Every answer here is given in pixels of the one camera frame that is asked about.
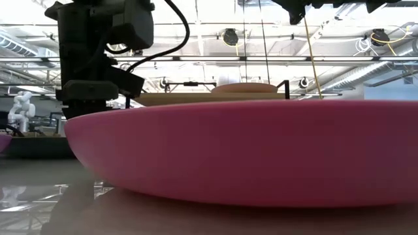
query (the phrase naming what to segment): wooden board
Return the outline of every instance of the wooden board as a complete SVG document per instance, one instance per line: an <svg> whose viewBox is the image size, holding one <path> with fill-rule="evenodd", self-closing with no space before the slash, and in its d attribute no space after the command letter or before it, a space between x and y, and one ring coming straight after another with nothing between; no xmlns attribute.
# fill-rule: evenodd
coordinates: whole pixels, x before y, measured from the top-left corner
<svg viewBox="0 0 418 235"><path fill-rule="evenodd" d="M194 102L283 100L283 93L145 93L136 102L144 106Z"/></svg>

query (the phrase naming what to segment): white robot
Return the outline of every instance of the white robot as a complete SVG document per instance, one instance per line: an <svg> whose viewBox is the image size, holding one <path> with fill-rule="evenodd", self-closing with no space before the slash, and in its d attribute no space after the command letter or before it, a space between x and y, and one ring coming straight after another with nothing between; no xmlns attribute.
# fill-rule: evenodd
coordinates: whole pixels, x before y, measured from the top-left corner
<svg viewBox="0 0 418 235"><path fill-rule="evenodd" d="M8 113L8 122L15 128L19 128L22 133L27 132L29 118L35 117L35 105L31 104L30 91L20 91L14 98L13 108Z"/></svg>

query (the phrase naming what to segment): ceiling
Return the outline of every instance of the ceiling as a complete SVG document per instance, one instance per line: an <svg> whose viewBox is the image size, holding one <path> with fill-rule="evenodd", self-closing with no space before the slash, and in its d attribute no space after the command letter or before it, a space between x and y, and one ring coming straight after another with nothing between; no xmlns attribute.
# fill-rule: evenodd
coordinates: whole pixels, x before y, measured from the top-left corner
<svg viewBox="0 0 418 235"><path fill-rule="evenodd" d="M169 8L164 0L154 0L156 10L153 12L155 22L155 43L144 55L152 55L168 50L179 44L184 35L184 27L178 16ZM13 0L2 1L0 8L0 33L16 37L17 40L37 50L46 48L58 55L58 32L56 22L45 17L44 11L51 6L51 0ZM186 16L191 28L191 38L187 45L173 55L193 56L293 56L309 55L305 26L289 25L289 15L276 4L257 7L246 7L245 13L236 0L176 0L174 3ZM359 5L345 12L339 20L335 16L340 8L325 5L321 9L308 10L306 19L308 30L313 39L314 55L370 55L371 50L357 53L357 41L365 34L371 34L375 28L383 28L391 40L402 38L405 26L409 25L410 33L397 47L415 37L418 27L418 8L415 7L384 7L372 14L367 14L365 5ZM222 33L226 28L233 28L240 37L238 48L225 45ZM377 54L389 52L387 46L372 47ZM21 57L10 50L0 48L1 57ZM30 82L50 81L59 84L59 66L46 70L45 66L36 64L9 63L24 73L32 74L39 79L24 80ZM135 74L147 79L145 89L149 92L162 92L159 82L162 78L173 82L217 80L225 71L222 63L188 63L188 62L151 62L139 67ZM279 84L282 80L290 80L293 92L301 91L297 82L303 77L312 79L314 73L310 65L270 65L262 63L228 64L248 81ZM352 67L346 65L319 65L317 74L321 83L348 71ZM178 87L176 92L207 92L205 87Z"/></svg>

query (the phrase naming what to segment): table surface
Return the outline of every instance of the table surface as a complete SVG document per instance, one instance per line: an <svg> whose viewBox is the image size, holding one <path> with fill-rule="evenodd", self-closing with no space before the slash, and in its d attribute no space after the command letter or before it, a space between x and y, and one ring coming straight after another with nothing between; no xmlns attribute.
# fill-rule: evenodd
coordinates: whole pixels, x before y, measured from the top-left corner
<svg viewBox="0 0 418 235"><path fill-rule="evenodd" d="M291 209L181 202L113 189L76 160L0 160L0 187L2 235L418 234L418 203Z"/></svg>

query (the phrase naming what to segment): tan plate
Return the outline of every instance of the tan plate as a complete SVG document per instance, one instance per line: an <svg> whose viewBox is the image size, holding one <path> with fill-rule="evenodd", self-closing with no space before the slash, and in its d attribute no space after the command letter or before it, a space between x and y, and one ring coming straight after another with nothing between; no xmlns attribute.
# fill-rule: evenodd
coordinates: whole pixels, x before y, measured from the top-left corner
<svg viewBox="0 0 418 235"><path fill-rule="evenodd" d="M212 93L277 93L278 88L269 84L238 83L213 88Z"/></svg>

